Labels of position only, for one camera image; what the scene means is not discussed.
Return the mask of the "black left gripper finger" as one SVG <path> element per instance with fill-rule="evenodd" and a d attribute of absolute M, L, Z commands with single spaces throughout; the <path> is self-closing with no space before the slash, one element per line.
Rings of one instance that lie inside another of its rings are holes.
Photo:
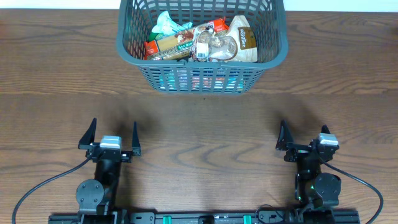
<path fill-rule="evenodd" d="M 93 118 L 90 127 L 87 129 L 85 134 L 81 137 L 78 142 L 78 148 L 81 150 L 90 150 L 93 147 L 96 132 L 97 119 Z"/>
<path fill-rule="evenodd" d="M 139 142 L 139 136 L 137 133 L 137 123 L 134 122 L 133 133 L 132 133 L 132 155 L 141 156 L 141 144 Z"/>

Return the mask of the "Kleenex tissue multipack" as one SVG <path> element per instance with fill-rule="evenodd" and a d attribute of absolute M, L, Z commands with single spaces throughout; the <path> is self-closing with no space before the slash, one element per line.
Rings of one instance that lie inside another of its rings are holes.
<path fill-rule="evenodd" d="M 166 70 L 163 74 L 154 75 L 154 83 L 162 91 L 181 92 L 214 92 L 241 93 L 248 80 L 247 75 L 242 75 L 238 70 L 225 68 L 199 70 L 194 68 Z"/>

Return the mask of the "red spaghetti pasta package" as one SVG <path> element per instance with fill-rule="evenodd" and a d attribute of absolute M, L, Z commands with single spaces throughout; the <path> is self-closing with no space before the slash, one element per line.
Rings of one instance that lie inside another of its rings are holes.
<path fill-rule="evenodd" d="M 228 28 L 225 18 L 219 18 L 159 40 L 145 42 L 144 47 L 146 51 L 144 59 L 176 60 L 187 57 L 190 55 L 195 34 L 209 30 L 215 35 L 223 35 L 227 32 Z"/>

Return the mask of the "beige PanTree snack bag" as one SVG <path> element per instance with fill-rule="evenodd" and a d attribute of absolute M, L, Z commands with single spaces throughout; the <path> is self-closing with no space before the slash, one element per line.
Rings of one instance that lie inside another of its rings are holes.
<path fill-rule="evenodd" d="M 257 44 L 245 16 L 234 16 L 230 25 L 224 18 L 193 30 L 190 62 L 257 62 Z"/>

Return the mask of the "teal small packet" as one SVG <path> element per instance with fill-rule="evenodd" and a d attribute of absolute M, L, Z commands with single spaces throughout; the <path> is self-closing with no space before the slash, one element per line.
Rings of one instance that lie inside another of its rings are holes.
<path fill-rule="evenodd" d="M 157 24 L 152 28 L 153 33 L 174 35 L 180 31 L 190 29 L 193 23 L 178 24 L 172 20 L 168 11 L 162 12 L 157 18 Z"/>

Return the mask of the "green lid jar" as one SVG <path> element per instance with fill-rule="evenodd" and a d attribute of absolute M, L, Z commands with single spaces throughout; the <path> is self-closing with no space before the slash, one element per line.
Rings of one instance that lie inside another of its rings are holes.
<path fill-rule="evenodd" d="M 159 33 L 151 32 L 148 41 L 153 41 L 156 39 Z"/>

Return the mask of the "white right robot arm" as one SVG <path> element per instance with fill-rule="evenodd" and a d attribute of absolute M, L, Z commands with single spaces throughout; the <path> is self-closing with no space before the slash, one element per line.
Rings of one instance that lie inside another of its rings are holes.
<path fill-rule="evenodd" d="M 287 223 L 332 222 L 331 208 L 339 204 L 341 179 L 334 174 L 322 172 L 321 165 L 333 159 L 339 142 L 323 125 L 317 138 L 309 144 L 294 143 L 287 122 L 280 122 L 280 132 L 275 149 L 284 151 L 284 161 L 297 165 L 295 175 L 295 199 L 299 206 L 284 214 Z"/>

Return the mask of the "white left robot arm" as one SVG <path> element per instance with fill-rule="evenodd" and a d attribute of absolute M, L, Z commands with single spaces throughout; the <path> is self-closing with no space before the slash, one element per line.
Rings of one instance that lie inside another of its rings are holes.
<path fill-rule="evenodd" d="M 132 157 L 141 155 L 141 145 L 134 123 L 131 150 L 121 149 L 121 137 L 103 136 L 95 142 L 96 118 L 78 142 L 78 148 L 86 151 L 86 158 L 96 164 L 93 179 L 83 181 L 76 190 L 79 204 L 78 224 L 129 223 L 127 210 L 116 208 L 121 165 L 132 162 Z"/>

